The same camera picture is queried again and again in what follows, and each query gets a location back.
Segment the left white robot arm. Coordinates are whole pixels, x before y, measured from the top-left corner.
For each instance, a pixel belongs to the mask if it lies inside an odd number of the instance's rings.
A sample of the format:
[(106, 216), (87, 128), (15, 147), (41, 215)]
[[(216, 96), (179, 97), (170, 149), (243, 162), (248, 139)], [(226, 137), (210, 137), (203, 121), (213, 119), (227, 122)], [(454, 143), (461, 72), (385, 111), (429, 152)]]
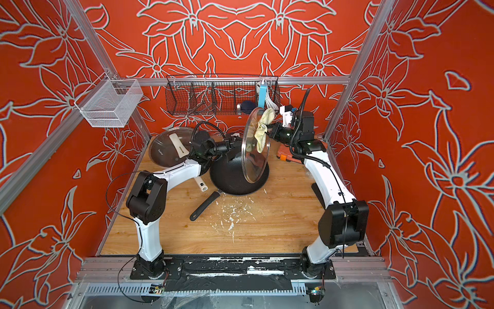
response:
[(126, 202), (139, 235), (133, 279), (158, 279), (169, 273), (163, 260), (159, 227), (167, 193), (204, 175), (215, 160), (240, 145), (239, 135), (226, 134), (221, 141), (215, 141), (207, 131), (190, 128), (167, 130), (153, 140), (150, 156), (164, 170), (139, 172)]

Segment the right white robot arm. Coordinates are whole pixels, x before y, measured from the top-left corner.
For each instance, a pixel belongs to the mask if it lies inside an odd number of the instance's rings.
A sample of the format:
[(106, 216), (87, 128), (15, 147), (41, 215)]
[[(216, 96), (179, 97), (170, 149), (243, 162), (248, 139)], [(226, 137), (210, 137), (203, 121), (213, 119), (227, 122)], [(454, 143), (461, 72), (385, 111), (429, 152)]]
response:
[(315, 137), (311, 112), (281, 107), (281, 123), (270, 124), (270, 138), (286, 145), (293, 159), (310, 172), (313, 190), (324, 208), (318, 222), (318, 238), (301, 254), (301, 272), (314, 279), (322, 274), (337, 252), (364, 239), (369, 206), (358, 200), (336, 174), (325, 144)]

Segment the glass pot lid black knob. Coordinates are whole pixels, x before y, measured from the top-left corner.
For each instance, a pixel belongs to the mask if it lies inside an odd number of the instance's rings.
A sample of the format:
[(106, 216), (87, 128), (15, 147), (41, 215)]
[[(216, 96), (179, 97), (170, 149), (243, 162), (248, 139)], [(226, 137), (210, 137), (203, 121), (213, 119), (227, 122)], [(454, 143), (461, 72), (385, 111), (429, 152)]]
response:
[(270, 138), (266, 133), (266, 146), (262, 153), (258, 153), (256, 149), (257, 141), (254, 138), (257, 129), (258, 121), (260, 120), (265, 109), (255, 108), (248, 117), (243, 141), (241, 145), (241, 162), (245, 179), (254, 184), (261, 179), (262, 174), (268, 163), (268, 155), (270, 152)]

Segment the yellow cleaning cloth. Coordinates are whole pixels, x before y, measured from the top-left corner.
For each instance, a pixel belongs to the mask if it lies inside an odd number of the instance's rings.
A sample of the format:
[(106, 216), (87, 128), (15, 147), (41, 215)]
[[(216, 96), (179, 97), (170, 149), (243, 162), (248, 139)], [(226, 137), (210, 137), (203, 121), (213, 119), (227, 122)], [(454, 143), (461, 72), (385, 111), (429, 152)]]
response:
[(262, 114), (257, 124), (257, 129), (254, 134), (254, 138), (257, 141), (256, 149), (258, 153), (262, 153), (266, 146), (268, 125), (270, 125), (275, 118), (275, 111), (273, 108), (268, 108)]

